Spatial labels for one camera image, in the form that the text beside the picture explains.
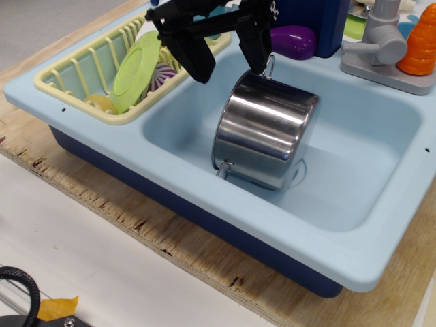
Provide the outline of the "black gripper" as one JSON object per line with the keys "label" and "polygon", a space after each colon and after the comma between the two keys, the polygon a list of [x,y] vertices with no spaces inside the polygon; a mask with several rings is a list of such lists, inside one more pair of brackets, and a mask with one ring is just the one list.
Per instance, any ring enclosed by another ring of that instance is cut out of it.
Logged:
{"label": "black gripper", "polygon": [[270,23],[278,16],[275,1],[166,1],[145,18],[187,73],[206,84],[215,58],[204,39],[194,38],[235,31],[251,71],[261,74],[273,51]]}

